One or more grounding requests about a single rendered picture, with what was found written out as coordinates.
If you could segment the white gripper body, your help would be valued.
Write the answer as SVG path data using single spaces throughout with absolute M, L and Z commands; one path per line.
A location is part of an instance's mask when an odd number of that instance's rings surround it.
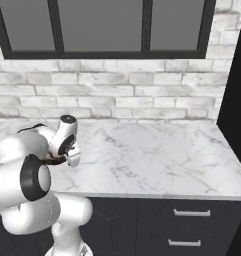
M 70 167 L 76 167 L 79 165 L 81 157 L 81 150 L 78 144 L 74 144 L 66 153 L 65 158 L 67 160 L 67 164 Z

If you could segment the dark brown bowl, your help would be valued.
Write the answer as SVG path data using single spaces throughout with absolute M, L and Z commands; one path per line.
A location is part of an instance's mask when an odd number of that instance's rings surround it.
M 66 161 L 64 156 L 54 157 L 51 152 L 48 152 L 43 160 L 46 165 L 60 165 Z

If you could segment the black fridge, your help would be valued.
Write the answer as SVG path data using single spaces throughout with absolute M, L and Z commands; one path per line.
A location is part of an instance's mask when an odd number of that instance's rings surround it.
M 217 125 L 241 163 L 241 30 Z

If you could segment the dark cupboard door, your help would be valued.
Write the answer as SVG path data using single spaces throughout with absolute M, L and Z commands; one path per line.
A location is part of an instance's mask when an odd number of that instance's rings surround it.
M 93 215 L 80 227 L 94 256 L 135 256 L 137 200 L 91 198 Z

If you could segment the dark drawer front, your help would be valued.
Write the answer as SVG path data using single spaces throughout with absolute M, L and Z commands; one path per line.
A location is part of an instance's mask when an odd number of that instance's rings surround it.
M 238 226 L 241 202 L 140 199 L 138 220 L 161 225 Z
M 137 234 L 137 256 L 226 256 L 233 227 L 147 225 Z

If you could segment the black framed window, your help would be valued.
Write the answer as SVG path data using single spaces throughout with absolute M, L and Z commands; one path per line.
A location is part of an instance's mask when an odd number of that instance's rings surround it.
M 203 59 L 216 0 L 0 0 L 8 60 Z

